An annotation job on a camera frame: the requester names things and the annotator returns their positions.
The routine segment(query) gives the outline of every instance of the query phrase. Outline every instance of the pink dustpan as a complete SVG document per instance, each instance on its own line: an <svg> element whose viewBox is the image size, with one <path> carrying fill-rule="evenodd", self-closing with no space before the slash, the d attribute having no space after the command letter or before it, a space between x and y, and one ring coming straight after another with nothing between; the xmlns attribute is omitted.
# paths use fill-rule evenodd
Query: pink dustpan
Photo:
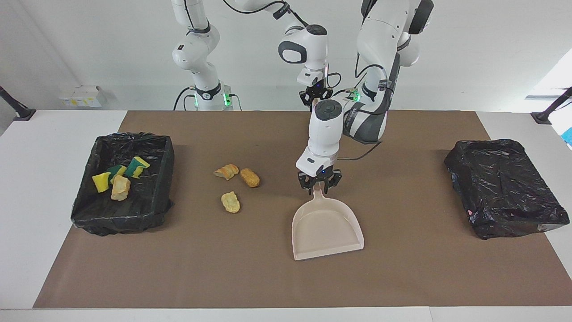
<svg viewBox="0 0 572 322"><path fill-rule="evenodd" d="M363 233L353 211L341 201L324 197L319 184L314 185L313 194L292 220L294 259L363 249Z"/></svg>

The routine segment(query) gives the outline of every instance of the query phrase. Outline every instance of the brown table surface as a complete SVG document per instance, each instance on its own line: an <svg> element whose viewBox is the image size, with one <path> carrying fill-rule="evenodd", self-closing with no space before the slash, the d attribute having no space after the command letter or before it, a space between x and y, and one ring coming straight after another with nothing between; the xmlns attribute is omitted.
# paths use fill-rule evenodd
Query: brown table surface
<svg viewBox="0 0 572 322"><path fill-rule="evenodd" d="M483 241L471 230L443 159L486 140L473 112L391 111L384 143L343 171L331 198L355 212L357 252L294 261L291 221L309 200L295 161L304 112L128 112L120 131L170 135L163 226L98 237L71 228L35 308L285 308L572 305L572 281L544 234ZM368 147L344 137L340 156ZM249 167L256 189L212 171ZM224 211L235 191L242 209Z"/></svg>

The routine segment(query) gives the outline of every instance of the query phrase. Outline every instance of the black plastic bag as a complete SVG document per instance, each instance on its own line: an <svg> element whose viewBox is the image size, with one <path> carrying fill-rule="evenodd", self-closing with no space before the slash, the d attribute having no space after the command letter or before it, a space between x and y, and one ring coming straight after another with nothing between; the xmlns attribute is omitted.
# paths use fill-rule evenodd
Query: black plastic bag
<svg viewBox="0 0 572 322"><path fill-rule="evenodd" d="M139 179L129 178L131 188L124 201L111 200L111 187L98 193L92 176L140 156L150 164ZM171 138L152 133L115 133L100 136L93 145L84 177L71 211L71 221L90 234L105 236L135 233L157 227L171 207L169 190L174 152Z"/></svg>
<svg viewBox="0 0 572 322"><path fill-rule="evenodd" d="M482 239L524 236L570 223L516 141L459 141L445 165Z"/></svg>

